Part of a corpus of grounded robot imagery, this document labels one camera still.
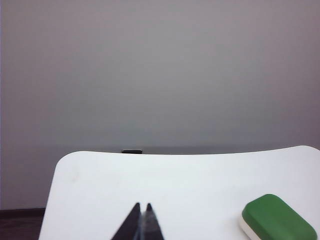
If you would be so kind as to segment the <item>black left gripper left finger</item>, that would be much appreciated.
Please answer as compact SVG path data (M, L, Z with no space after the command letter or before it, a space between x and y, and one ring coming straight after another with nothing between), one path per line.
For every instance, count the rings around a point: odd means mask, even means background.
M111 240L135 240L139 235L140 218L141 208L140 203L137 202Z

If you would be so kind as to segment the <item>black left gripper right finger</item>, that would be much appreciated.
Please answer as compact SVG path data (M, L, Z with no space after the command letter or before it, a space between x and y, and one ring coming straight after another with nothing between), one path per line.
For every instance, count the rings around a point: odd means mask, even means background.
M139 228L141 240L164 240L157 216L150 203L147 204L145 212L141 215Z

